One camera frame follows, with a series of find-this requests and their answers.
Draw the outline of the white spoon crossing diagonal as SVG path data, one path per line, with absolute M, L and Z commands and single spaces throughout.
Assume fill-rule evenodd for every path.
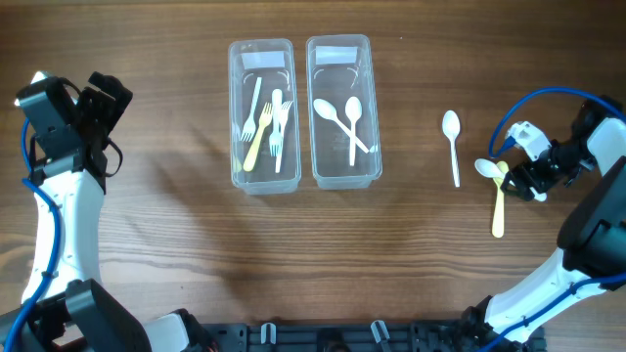
M 498 186 L 498 189 L 501 189 L 503 181 L 505 180 L 506 173 L 501 171 L 494 162 L 485 158 L 479 158 L 474 162 L 474 167 L 480 175 L 485 178 L 492 179 L 494 183 Z M 538 193 L 533 187 L 528 187 L 528 190 L 531 192 L 535 200 L 547 200 L 546 194 Z

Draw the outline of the yellow plastic spoon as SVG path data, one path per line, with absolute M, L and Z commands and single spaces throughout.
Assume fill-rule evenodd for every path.
M 501 186 L 503 184 L 505 174 L 509 171 L 509 167 L 505 161 L 499 161 L 496 166 L 500 170 L 501 176 L 493 179 L 497 186 L 497 194 L 491 232 L 495 238 L 501 238 L 504 235 L 505 230 L 505 195 L 501 190 Z

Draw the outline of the yellow plastic fork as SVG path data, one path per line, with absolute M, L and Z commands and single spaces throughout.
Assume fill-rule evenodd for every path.
M 254 139 L 251 143 L 250 148 L 248 149 L 246 159 L 243 164 L 243 169 L 245 172 L 250 172 L 254 169 L 264 131 L 272 122 L 272 117 L 273 105 L 271 103 L 266 103 L 259 117 L 259 127 L 254 135 Z

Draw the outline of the light blue plastic fork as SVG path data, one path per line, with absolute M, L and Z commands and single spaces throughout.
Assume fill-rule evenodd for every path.
M 277 156 L 279 149 L 282 145 L 282 139 L 280 135 L 280 113 L 282 111 L 283 92 L 277 88 L 272 91 L 272 127 L 273 130 L 269 137 L 269 147 L 271 156 Z

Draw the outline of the white plastic fork long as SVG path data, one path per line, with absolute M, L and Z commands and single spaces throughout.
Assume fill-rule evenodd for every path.
M 287 123 L 289 120 L 289 113 L 291 109 L 292 101 L 286 101 L 282 104 L 281 111 L 279 114 L 279 132 L 280 132 L 280 146 L 276 155 L 276 164 L 275 164 L 275 172 L 279 173 L 281 171 L 282 166 L 282 158 L 283 158 L 283 145 Z

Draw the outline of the white spoon slanted handle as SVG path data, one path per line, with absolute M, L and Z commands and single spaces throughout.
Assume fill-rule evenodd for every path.
M 356 96 L 350 97 L 345 105 L 345 114 L 350 121 L 350 150 L 349 150 L 349 165 L 355 165 L 356 158 L 356 123 L 362 115 L 362 105 L 360 100 Z

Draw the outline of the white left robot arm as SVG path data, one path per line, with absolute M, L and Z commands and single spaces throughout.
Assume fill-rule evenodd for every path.
M 102 286 L 98 230 L 110 134 L 133 94 L 93 72 L 78 90 L 38 71 L 15 100 L 38 224 L 33 267 L 20 308 L 1 317 L 7 351 L 202 351 L 202 327 L 177 310 L 141 324 Z

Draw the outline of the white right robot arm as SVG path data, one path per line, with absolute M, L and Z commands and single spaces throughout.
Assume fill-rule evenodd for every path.
M 528 122 L 512 125 L 493 157 L 518 148 L 527 159 L 503 175 L 502 192 L 527 201 L 556 183 L 570 185 L 585 170 L 599 184 L 564 220 L 557 248 L 534 272 L 507 291 L 469 307 L 450 328 L 457 351 L 529 350 L 532 334 L 576 303 L 625 285 L 625 114 L 608 96 L 565 87 L 584 102 L 564 142 L 548 140 Z

